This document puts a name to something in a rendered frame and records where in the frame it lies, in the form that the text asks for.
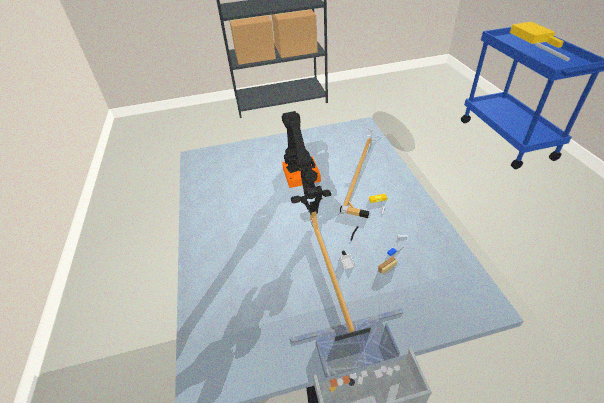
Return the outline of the yellow rectangular block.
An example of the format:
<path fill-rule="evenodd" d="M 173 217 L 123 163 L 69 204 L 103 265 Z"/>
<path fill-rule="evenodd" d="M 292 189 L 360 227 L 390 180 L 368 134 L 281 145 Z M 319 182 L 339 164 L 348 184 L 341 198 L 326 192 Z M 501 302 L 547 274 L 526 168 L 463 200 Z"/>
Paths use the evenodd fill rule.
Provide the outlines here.
<path fill-rule="evenodd" d="M 387 196 L 386 196 L 386 194 L 369 196 L 369 200 L 371 203 L 385 201 L 385 200 L 387 200 Z"/>

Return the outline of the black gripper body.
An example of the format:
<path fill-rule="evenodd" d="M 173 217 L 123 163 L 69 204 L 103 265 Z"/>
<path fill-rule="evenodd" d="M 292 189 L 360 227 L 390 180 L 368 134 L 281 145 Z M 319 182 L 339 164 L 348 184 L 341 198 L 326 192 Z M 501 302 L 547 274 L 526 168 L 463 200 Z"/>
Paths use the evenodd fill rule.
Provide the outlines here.
<path fill-rule="evenodd" d="M 303 190 L 305 189 L 306 185 L 308 185 L 308 187 L 311 187 L 312 184 L 314 185 L 315 183 L 314 182 L 313 183 L 310 183 L 310 182 L 302 183 Z M 332 196 L 331 195 L 331 191 L 330 190 L 322 190 L 322 193 L 319 194 L 319 197 L 316 198 L 316 199 L 320 199 L 320 198 L 322 198 L 322 196 L 325 196 L 325 197 Z M 294 203 L 299 203 L 300 201 L 301 202 L 307 202 L 307 199 L 309 199 L 308 196 L 301 196 L 301 197 L 299 195 L 298 196 L 293 196 L 293 197 L 291 197 L 291 203 L 293 203 L 293 204 Z"/>

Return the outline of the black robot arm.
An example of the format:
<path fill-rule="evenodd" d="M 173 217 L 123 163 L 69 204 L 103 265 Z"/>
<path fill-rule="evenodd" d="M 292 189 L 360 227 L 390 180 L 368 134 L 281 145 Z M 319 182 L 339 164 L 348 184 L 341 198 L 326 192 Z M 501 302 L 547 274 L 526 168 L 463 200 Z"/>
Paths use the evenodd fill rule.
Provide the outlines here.
<path fill-rule="evenodd" d="M 287 170 L 289 173 L 301 171 L 302 183 L 315 182 L 318 177 L 317 173 L 312 170 L 315 168 L 315 162 L 304 145 L 300 129 L 301 120 L 299 113 L 296 113 L 296 111 L 283 113 L 282 122 L 287 128 L 288 147 L 284 155 L 285 163 L 288 164 L 286 166 Z M 319 194 L 322 193 L 322 187 L 316 187 L 315 184 L 312 184 L 311 187 L 306 185 L 304 193 L 309 199 L 318 198 Z"/>

